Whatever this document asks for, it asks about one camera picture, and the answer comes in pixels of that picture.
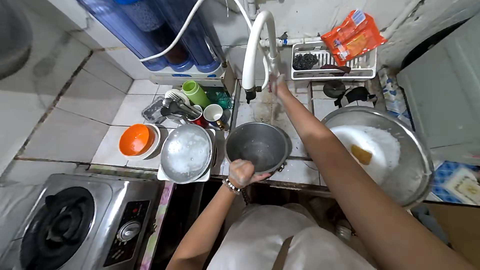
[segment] fork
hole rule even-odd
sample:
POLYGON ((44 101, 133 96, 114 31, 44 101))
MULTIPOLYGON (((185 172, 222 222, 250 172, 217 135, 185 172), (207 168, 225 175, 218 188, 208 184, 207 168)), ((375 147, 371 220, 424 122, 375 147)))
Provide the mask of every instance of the fork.
POLYGON ((185 102, 183 102, 183 99, 181 98, 181 96, 179 96, 178 94, 175 94, 175 93, 170 93, 170 96, 173 98, 174 101, 176 101, 179 105, 184 105, 186 107, 188 107, 189 109, 193 110, 194 112, 198 113, 198 114, 202 114, 201 111, 199 111, 197 108, 195 107, 192 107, 192 106, 188 106, 187 104, 185 104, 185 102))

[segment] stove knob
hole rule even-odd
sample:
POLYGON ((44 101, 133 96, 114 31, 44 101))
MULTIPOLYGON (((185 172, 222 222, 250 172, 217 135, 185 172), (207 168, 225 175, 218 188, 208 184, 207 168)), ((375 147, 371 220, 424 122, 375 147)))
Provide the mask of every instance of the stove knob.
POLYGON ((125 223, 117 233, 117 238, 124 242, 134 238, 142 228, 142 225, 138 221, 129 221, 125 223))

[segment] hand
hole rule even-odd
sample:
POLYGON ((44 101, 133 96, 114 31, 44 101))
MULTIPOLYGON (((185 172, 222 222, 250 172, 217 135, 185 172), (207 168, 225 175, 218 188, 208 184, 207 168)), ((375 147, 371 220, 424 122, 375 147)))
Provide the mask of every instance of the hand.
POLYGON ((251 183, 261 181, 271 174, 253 174, 255 167, 248 160, 236 160, 229 166, 228 179, 237 188, 244 188, 251 183))
POLYGON ((276 76, 275 74, 270 73, 269 82, 268 82, 268 92, 271 92, 276 97, 280 97, 285 93, 290 93, 288 85, 285 82, 285 74, 276 76))

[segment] soapy water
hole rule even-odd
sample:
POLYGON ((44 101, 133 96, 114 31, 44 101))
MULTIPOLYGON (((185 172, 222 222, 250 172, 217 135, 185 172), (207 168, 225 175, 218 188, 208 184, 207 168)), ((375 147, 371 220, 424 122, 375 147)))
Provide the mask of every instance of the soapy water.
POLYGON ((381 184, 385 177, 398 166, 400 159, 400 143, 388 131, 361 125, 343 125, 330 129, 351 154, 352 145, 356 145, 370 153, 369 165, 361 164, 366 173, 381 184))
POLYGON ((186 177, 202 170, 210 155, 210 143, 205 136, 186 132, 168 145, 169 157, 165 161, 175 173, 186 177))

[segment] person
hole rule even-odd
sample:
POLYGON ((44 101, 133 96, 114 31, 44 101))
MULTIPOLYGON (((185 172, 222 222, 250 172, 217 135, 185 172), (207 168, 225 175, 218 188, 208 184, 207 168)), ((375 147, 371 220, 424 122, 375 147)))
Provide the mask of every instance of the person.
MULTIPOLYGON (((337 137, 289 91, 283 76, 272 91, 357 236, 381 269, 474 267, 397 205, 352 158, 337 137)), ((245 160, 230 164, 235 188, 263 180, 245 160)), ((227 184, 188 230, 168 270, 200 270, 236 194, 227 184)), ((279 206, 247 206, 228 230, 207 269, 374 269, 363 257, 308 215, 279 206)))

